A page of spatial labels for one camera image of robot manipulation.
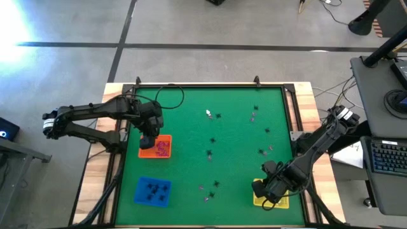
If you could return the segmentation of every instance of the concrete floor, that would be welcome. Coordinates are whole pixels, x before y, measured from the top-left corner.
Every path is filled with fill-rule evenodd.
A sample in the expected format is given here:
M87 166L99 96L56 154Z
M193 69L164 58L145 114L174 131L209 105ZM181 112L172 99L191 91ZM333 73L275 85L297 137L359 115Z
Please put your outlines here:
M130 0L4 0L0 9L9 18L1 14L7 19L0 22L3 43L117 43L129 6ZM352 34L317 1L301 15L297 10L298 0L226 0L220 7L204 0L138 0L126 42L378 47L386 40L373 32L363 37ZM362 0L344 0L332 8L344 22L362 11ZM7 225L49 228L68 223L89 144L70 137L45 139L41 115L62 105L100 102L115 52L115 48L2 47L0 115L22 128L17 142L53 155L49 164L32 164L25 178L29 185L19 191ZM326 89L349 78L349 60L360 55L369 53L125 48L114 81L134 82L136 76L145 82L251 81L258 75L264 81L311 81L313 87ZM356 87L347 95L361 105ZM330 94L316 98L321 109L335 100ZM353 110L365 119L363 110ZM364 208L360 199L366 197L366 189L354 184L338 183L348 223L405 225L406 218Z

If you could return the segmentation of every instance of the yellow square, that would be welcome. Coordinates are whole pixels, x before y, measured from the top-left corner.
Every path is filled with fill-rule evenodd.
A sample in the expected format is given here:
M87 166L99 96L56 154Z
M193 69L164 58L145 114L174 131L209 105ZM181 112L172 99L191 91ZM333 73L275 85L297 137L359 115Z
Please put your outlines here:
M261 198L257 198L256 195L253 192L253 204L255 206L260 206L263 204L263 202L266 200L266 197L261 197ZM278 203L275 204L274 208L280 208L280 209L288 209L289 208L289 197L283 197L280 199L280 201ZM270 203L270 201L267 201L265 203L265 207L273 207L273 204Z

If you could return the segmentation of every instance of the green mat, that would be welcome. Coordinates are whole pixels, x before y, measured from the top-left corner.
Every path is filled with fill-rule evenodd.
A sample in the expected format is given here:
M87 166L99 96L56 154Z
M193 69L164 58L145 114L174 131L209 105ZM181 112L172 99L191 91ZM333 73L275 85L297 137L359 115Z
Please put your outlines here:
M184 88L177 109L163 110L161 134L172 135L169 159L138 157L140 133L130 131L125 171L117 210L117 225L304 225L300 197L289 197L289 209L264 211L253 205L251 182L264 178L267 160L292 158L289 130L279 88ZM154 99L156 89L137 93ZM175 106L179 89L164 89L158 101ZM210 120L205 111L211 111ZM256 112L251 122L252 112ZM267 156L258 153L268 152ZM208 161L207 150L212 150ZM135 204L141 176L172 182L166 208ZM214 181L219 181L216 188ZM204 201L209 192L215 197Z

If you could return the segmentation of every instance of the blue tray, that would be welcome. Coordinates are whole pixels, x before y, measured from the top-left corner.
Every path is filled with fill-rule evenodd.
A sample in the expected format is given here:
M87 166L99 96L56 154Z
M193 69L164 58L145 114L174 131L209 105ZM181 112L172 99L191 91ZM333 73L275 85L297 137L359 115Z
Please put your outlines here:
M136 204L157 207L168 206L171 192L171 181L140 177L135 189L134 202Z

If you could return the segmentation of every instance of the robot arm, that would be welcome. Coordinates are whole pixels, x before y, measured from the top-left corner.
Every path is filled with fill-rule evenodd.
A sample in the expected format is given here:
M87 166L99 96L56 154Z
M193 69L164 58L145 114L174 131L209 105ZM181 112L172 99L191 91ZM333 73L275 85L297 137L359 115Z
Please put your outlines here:
M296 192L290 195L306 189L310 192L312 165L340 136L351 133L359 123L359 116L344 106L335 106L329 112L325 124L311 134L301 135L294 143L295 155L299 156L286 164L269 161L261 166L266 178L252 183L257 197L266 197L276 204L287 190Z
M143 134L140 148L154 146L155 138L163 127L163 116L160 104L151 101L142 104L140 100L119 95L102 104L84 106L62 106L51 113L43 115L43 133L47 138L58 139L68 135L85 139L89 142L100 142L107 151L120 148L118 131L102 132L73 123L73 121L109 117L114 120L128 120Z

